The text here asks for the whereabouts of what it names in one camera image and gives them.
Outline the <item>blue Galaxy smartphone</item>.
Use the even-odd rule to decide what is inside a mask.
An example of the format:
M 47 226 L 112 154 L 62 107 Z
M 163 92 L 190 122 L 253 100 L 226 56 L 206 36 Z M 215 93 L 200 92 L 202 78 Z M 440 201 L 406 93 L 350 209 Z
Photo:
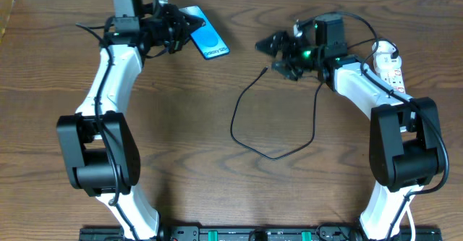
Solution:
M 184 7 L 181 12 L 202 18 L 204 26 L 191 34 L 191 39 L 205 60 L 215 59 L 230 53 L 229 47 L 217 33 L 199 6 Z

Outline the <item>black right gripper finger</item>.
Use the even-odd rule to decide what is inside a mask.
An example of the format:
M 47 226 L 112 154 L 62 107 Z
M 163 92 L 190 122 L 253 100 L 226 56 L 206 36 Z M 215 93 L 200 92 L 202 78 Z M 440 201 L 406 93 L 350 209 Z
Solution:
M 292 64 L 286 61 L 276 61 L 271 65 L 273 71 L 281 74 L 285 79 L 291 81 L 298 81 L 303 75 L 303 71 L 294 67 Z
M 287 31 L 278 31 L 255 44 L 255 49 L 259 52 L 276 57 L 278 52 L 283 53 L 289 46 L 289 35 Z

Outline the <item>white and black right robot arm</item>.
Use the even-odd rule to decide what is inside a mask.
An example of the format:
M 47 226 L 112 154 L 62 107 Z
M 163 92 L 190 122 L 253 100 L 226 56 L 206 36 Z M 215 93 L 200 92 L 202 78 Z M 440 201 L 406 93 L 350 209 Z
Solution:
M 392 240 L 412 199 L 439 191 L 449 177 L 449 155 L 431 98 L 413 98 L 379 76 L 367 60 L 349 52 L 346 12 L 326 12 L 255 44 L 281 55 L 272 68 L 296 81 L 316 71 L 318 80 L 348 98 L 370 121 L 369 163 L 375 187 L 360 216 L 364 238 Z

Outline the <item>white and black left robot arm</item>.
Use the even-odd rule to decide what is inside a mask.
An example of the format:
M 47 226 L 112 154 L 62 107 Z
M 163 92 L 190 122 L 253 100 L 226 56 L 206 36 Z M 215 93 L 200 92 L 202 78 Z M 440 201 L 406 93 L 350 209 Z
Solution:
M 98 41 L 100 63 L 74 114 L 59 117 L 56 131 L 71 186 L 112 212 L 119 240 L 169 240 L 140 186 L 140 153 L 125 114 L 149 52 L 175 54 L 205 25 L 168 0 L 113 0 L 114 14 L 101 26 L 79 24 Z

